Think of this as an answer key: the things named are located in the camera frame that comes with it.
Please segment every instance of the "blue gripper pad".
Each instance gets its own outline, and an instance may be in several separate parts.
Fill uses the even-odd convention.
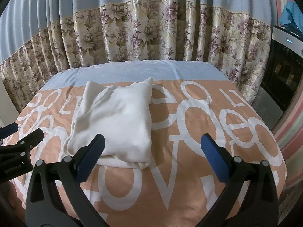
[[[201,148],[219,181],[225,184],[228,183],[230,181],[229,166],[222,157],[218,145],[209,134],[204,134],[202,136]]]
[[[83,149],[84,154],[82,155],[82,158],[80,159],[76,168],[77,182],[82,183],[88,179],[91,171],[93,170],[95,164],[100,158],[104,150],[104,147],[105,147],[104,136],[97,134],[87,147],[80,148]]]

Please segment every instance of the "blue cloth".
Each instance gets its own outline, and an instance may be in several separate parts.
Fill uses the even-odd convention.
[[[295,23],[299,30],[303,33],[303,13],[295,2],[288,1],[286,3],[280,16],[279,23],[282,26]]]

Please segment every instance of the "oven display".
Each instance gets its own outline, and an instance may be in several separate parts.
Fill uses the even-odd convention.
[[[286,38],[286,41],[289,42],[290,44],[292,44],[292,40],[289,40],[288,38]]]

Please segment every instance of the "curtain pleat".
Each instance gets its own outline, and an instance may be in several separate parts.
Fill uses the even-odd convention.
[[[73,9],[63,1],[31,4],[28,29],[33,32],[38,27],[37,33],[0,65],[4,86],[19,112],[56,73],[117,61],[206,61],[222,71],[250,103],[258,92],[271,26],[248,13],[195,1],[129,0],[63,17],[64,11]],[[16,4],[9,6],[13,11]],[[6,23],[9,28],[14,22]]]

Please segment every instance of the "oven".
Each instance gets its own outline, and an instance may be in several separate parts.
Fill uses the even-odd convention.
[[[267,68],[252,104],[272,129],[287,110],[303,74],[303,39],[275,26]]]

